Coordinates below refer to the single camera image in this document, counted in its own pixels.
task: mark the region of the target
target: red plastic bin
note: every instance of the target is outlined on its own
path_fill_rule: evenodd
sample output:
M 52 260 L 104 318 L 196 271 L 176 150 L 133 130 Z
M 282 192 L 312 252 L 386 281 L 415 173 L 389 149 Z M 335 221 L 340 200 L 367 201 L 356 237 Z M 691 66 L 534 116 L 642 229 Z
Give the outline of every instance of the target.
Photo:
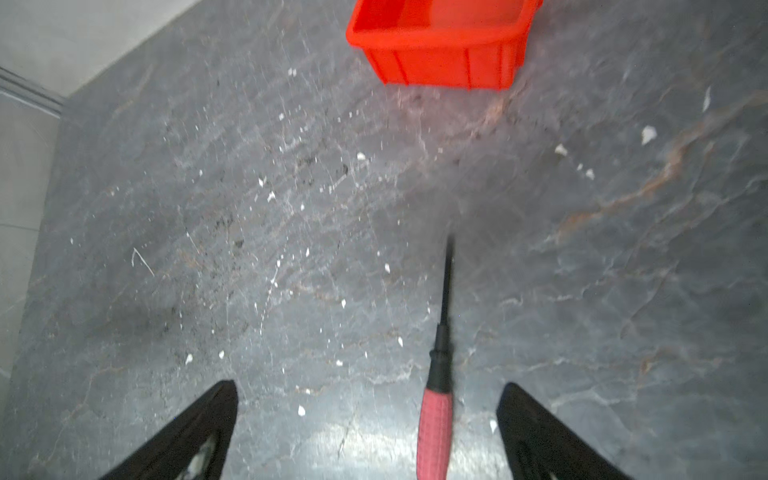
M 384 83 L 508 88 L 542 0 L 358 0 L 346 39 Z

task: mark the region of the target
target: screwdriver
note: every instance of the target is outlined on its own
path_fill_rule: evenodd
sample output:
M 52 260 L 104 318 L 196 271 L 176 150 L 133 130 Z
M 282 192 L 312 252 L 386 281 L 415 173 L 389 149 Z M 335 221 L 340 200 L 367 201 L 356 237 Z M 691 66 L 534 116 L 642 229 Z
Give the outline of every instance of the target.
M 429 353 L 427 386 L 419 417 L 419 440 L 416 446 L 416 478 L 445 480 L 451 456 L 453 394 L 451 380 L 451 340 L 448 327 L 448 305 L 451 292 L 453 236 L 445 246 L 445 276 L 442 282 L 442 311 L 435 334 L 435 348 Z

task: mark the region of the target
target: tile grout line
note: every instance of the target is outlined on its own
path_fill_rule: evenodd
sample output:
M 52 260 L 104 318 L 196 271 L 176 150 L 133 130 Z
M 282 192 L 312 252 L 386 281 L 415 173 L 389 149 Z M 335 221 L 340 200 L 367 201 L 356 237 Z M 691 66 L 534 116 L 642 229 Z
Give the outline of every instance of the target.
M 21 227 L 19 225 L 11 225 L 10 223 L 0 223 L 0 227 L 18 228 L 19 230 L 28 230 L 30 232 L 40 233 L 40 230 L 37 228 Z

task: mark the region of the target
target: gray floor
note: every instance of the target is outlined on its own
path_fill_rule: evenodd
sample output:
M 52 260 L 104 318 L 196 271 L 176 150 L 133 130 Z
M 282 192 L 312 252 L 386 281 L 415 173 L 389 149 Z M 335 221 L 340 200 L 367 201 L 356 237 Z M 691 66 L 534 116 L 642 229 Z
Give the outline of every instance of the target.
M 452 230 L 450 478 L 509 477 L 510 381 L 636 478 L 765 478 L 764 5 L 545 2 L 503 92 L 381 85 L 352 7 L 204 0 L 70 99 L 4 472 L 231 378 L 225 478 L 413 478 Z
M 0 95 L 0 412 L 13 369 L 57 129 L 57 118 Z

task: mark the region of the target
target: white debris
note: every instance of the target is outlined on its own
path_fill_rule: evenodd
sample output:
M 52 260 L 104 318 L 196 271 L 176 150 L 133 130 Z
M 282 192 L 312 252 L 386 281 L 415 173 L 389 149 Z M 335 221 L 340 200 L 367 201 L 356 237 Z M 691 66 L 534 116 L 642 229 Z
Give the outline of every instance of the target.
M 701 113 L 709 110 L 710 103 L 712 103 L 712 87 L 707 87 L 707 91 L 704 93 L 704 105 L 701 106 Z
M 651 127 L 650 125 L 646 125 L 645 127 L 643 127 L 641 136 L 643 138 L 642 144 L 645 145 L 648 142 L 652 141 L 654 138 L 656 138 L 658 136 L 658 133 L 656 132 L 656 128 Z

